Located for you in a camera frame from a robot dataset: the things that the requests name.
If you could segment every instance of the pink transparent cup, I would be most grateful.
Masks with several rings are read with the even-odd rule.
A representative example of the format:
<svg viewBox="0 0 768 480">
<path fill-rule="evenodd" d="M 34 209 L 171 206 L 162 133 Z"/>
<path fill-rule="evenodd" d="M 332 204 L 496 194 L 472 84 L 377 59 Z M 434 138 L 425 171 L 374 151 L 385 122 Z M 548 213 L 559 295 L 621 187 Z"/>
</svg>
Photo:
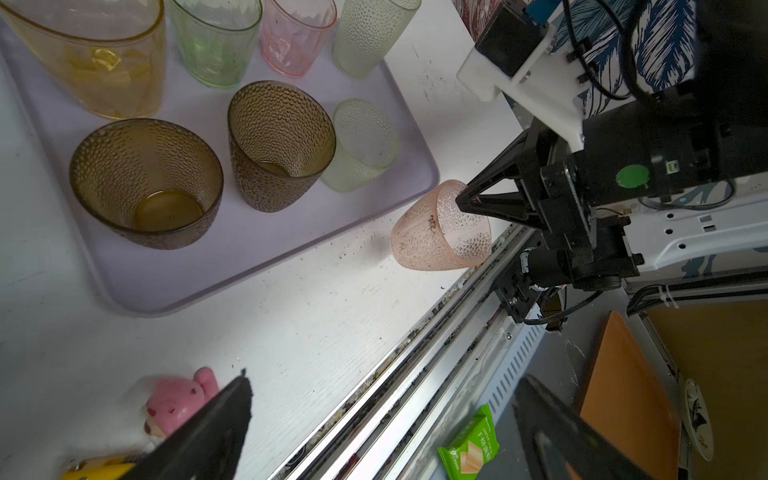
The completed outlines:
<svg viewBox="0 0 768 480">
<path fill-rule="evenodd" d="M 397 220 L 389 245 L 397 263 L 411 270 L 454 270 L 478 266 L 491 254 L 491 224 L 458 209 L 466 185 L 447 180 Z"/>
<path fill-rule="evenodd" d="M 265 0 L 261 53 L 278 73 L 303 77 L 335 23 L 333 0 Z"/>
</svg>

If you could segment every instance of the pink toy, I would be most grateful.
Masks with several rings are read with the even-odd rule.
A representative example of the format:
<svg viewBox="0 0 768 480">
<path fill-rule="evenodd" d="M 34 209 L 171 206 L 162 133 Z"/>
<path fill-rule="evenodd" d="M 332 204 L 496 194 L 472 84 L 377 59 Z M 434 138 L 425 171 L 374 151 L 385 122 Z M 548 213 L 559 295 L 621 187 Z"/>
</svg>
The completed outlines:
<svg viewBox="0 0 768 480">
<path fill-rule="evenodd" d="M 216 376 L 206 366 L 197 370 L 192 380 L 159 379 L 147 401 L 144 431 L 162 439 L 169 437 L 218 392 Z"/>
</svg>

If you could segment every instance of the green sticker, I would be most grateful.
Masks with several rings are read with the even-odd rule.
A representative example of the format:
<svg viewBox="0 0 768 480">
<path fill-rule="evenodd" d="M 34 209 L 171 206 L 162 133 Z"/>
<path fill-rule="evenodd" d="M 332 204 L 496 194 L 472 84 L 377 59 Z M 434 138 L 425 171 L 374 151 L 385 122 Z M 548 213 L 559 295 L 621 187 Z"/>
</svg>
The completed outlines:
<svg viewBox="0 0 768 480">
<path fill-rule="evenodd" d="M 439 448 L 438 452 L 450 480 L 474 480 L 480 468 L 498 453 L 496 431 L 488 404 L 480 407 L 451 445 Z"/>
<path fill-rule="evenodd" d="M 647 184 L 649 180 L 647 167 L 639 164 L 627 165 L 616 174 L 616 183 L 623 188 L 637 188 Z"/>
</svg>

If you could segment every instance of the green circle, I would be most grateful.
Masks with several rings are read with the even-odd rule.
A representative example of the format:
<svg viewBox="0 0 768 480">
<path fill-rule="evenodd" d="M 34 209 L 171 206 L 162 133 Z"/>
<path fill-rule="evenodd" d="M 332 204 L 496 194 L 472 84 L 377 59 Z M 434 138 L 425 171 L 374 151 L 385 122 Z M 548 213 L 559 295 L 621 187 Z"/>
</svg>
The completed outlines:
<svg viewBox="0 0 768 480">
<path fill-rule="evenodd" d="M 637 188 L 650 180 L 647 167 L 640 164 L 627 165 L 616 174 L 616 183 L 623 188 Z"/>
</svg>

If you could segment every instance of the blue leaf pattern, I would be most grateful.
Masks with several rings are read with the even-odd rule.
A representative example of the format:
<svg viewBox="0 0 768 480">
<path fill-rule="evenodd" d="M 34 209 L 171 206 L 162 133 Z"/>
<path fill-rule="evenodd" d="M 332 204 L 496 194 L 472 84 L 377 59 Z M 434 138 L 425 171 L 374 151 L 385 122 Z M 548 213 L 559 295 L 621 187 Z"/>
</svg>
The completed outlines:
<svg viewBox="0 0 768 480">
<path fill-rule="evenodd" d="M 637 71 L 654 91 L 682 81 L 694 64 L 694 0 L 653 0 L 637 49 Z"/>
<path fill-rule="evenodd" d="M 695 36 L 695 0 L 651 0 L 634 36 L 634 51 L 640 76 L 653 89 L 663 90 L 679 83 L 693 65 Z M 624 23 L 634 0 L 607 0 L 619 19 Z M 587 53 L 587 61 L 598 65 L 598 78 L 611 92 L 626 91 L 619 71 L 616 28 L 600 5 L 593 0 L 571 3 L 576 38 L 589 37 L 593 47 Z M 565 22 L 558 26 L 555 49 L 567 45 L 570 48 Z M 611 103 L 609 98 L 595 88 L 581 95 L 587 117 L 599 114 Z"/>
</svg>

